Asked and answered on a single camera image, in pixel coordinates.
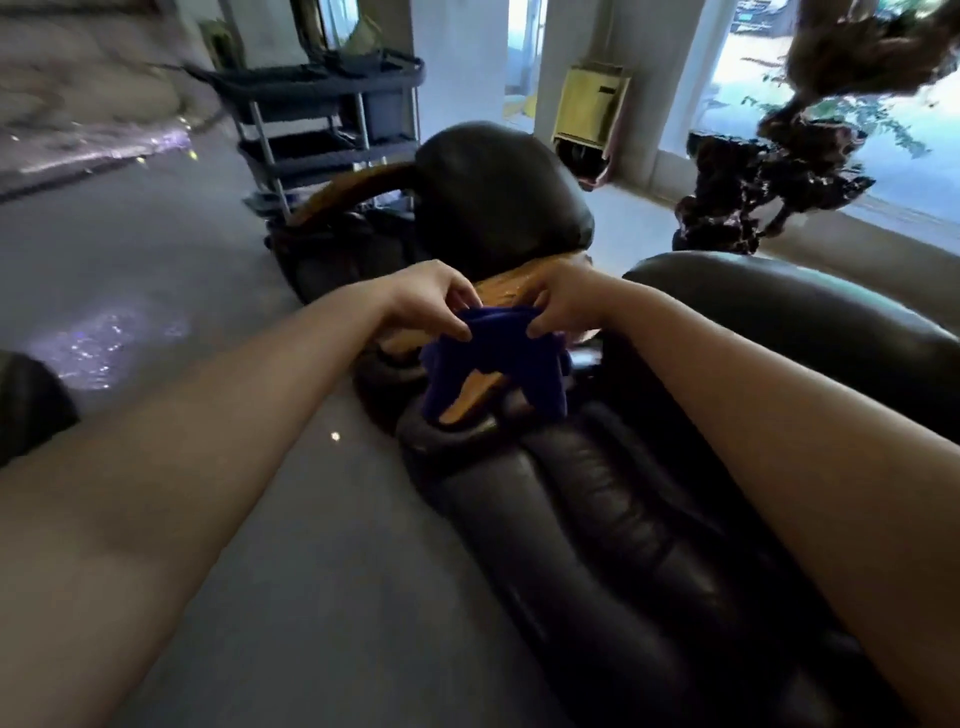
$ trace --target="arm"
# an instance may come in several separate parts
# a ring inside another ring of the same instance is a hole
[[[341,288],[0,473],[0,705],[10,725],[102,724],[366,342],[469,338],[472,286],[436,261]]]
[[[530,335],[626,335],[879,669],[960,723],[960,448],[660,291],[557,266]]]

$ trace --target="gray floor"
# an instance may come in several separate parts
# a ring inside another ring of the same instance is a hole
[[[296,308],[226,136],[0,206],[0,347],[117,406]],[[595,262],[666,250],[666,210],[593,193]],[[334,442],[331,432],[339,432]],[[225,549],[116,726],[564,725],[395,443],[344,384]]]

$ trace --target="hand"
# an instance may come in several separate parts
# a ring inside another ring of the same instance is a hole
[[[368,284],[384,297],[388,327],[416,328],[433,336],[445,333],[460,341],[470,340],[470,329],[456,313],[483,305],[470,281],[439,260],[417,263]]]
[[[610,318],[610,290],[618,279],[607,276],[584,261],[558,260],[534,274],[524,284],[519,303],[535,305],[543,313],[527,328],[535,339],[553,331],[568,340],[584,331],[604,328]]]

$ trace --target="doorway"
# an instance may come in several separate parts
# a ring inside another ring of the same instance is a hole
[[[510,0],[503,118],[527,133],[533,133],[537,111],[546,5],[547,0]]]

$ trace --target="blue fabric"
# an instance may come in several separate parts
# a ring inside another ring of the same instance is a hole
[[[530,322],[540,315],[533,306],[469,308],[458,314],[473,338],[468,342],[441,336],[420,352],[429,377],[423,417],[435,422],[460,396],[470,372],[499,372],[519,386],[524,397],[544,417],[566,416],[564,376],[570,373],[570,354],[564,338],[549,333],[527,336]]]

